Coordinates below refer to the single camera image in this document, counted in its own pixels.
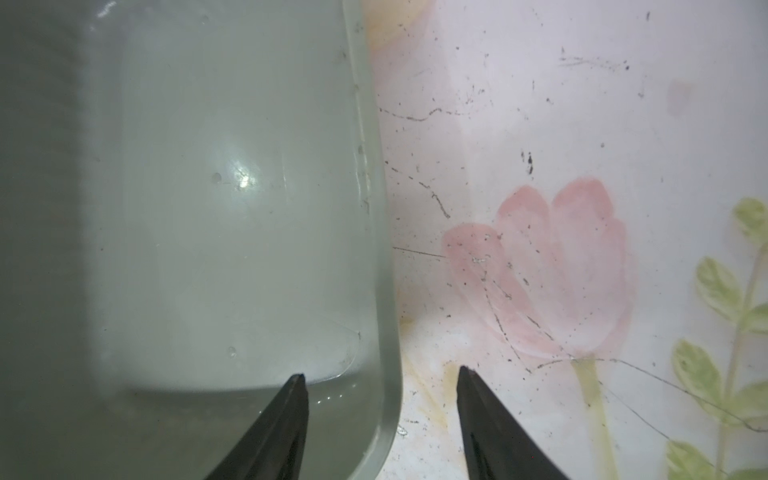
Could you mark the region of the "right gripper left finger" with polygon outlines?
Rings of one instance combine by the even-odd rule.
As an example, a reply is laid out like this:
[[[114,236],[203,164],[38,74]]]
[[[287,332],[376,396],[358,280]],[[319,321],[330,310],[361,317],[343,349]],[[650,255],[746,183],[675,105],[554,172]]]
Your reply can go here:
[[[294,374],[206,479],[298,479],[308,421],[305,376]]]

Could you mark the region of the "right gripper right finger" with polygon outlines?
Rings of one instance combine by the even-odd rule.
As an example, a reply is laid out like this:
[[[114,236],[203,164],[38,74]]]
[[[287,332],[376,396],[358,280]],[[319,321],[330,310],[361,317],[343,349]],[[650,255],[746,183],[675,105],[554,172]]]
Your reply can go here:
[[[566,480],[482,377],[463,365],[457,409],[471,480]]]

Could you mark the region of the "grey plastic storage box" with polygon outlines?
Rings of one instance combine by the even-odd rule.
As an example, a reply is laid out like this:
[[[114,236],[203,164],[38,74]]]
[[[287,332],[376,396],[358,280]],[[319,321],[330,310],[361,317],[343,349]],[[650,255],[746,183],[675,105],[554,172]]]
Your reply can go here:
[[[203,479],[293,375],[304,479],[402,396],[358,1],[1,5],[1,475]]]

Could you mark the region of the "pink floral table mat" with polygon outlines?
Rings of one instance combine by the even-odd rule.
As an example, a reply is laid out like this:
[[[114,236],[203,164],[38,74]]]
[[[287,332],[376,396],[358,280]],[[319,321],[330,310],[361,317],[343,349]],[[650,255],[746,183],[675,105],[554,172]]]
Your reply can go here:
[[[476,370],[573,479],[767,475],[767,5],[367,1],[404,397]]]

